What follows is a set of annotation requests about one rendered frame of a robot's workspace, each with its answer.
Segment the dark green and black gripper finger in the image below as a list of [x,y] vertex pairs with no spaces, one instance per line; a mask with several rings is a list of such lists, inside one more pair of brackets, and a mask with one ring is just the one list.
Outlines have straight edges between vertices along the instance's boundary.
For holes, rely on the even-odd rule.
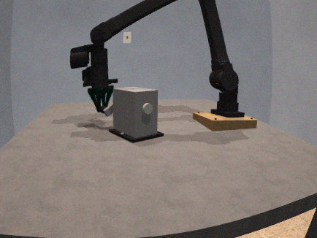
[[[114,87],[112,88],[103,88],[102,89],[102,93],[101,93],[101,100],[102,100],[102,106],[107,107],[110,97],[112,95],[112,90]],[[105,101],[105,97],[106,97],[106,101]]]
[[93,89],[88,91],[89,96],[91,97],[92,101],[95,104],[97,112],[100,112],[100,109],[101,109],[101,93],[102,93],[101,89]]

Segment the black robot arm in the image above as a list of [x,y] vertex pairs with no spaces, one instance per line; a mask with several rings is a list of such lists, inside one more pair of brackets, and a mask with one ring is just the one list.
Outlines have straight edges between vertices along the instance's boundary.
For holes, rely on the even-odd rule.
[[[104,63],[108,63],[107,48],[104,48],[104,43],[107,40],[131,24],[174,1],[177,0],[144,0],[119,15],[100,23],[91,30],[90,37],[93,43],[92,45],[75,47],[70,50],[71,69],[87,67],[87,64],[89,64],[89,53],[91,53],[91,65],[101,64],[101,66],[103,66]],[[222,92],[219,93],[217,109],[211,109],[211,114],[226,118],[244,118],[245,113],[238,112],[239,103],[237,103],[237,94],[239,78],[237,73],[233,70],[227,55],[215,0],[198,1],[205,22],[210,46],[211,64],[213,66],[211,66],[212,72],[210,73],[209,81],[215,89]],[[222,66],[222,69],[221,67],[214,68],[214,66]],[[86,77],[86,75],[88,76]],[[91,66],[82,70],[82,78],[83,82],[92,81]]]

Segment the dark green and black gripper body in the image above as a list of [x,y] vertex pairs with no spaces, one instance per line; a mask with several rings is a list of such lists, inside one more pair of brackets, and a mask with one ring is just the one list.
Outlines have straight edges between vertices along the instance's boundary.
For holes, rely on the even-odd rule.
[[[108,64],[95,64],[91,65],[91,79],[92,81],[84,82],[83,87],[91,86],[92,88],[88,88],[89,90],[97,89],[97,88],[112,88],[114,85],[109,85],[112,83],[118,83],[118,79],[108,79]],[[111,83],[110,83],[111,82]]]

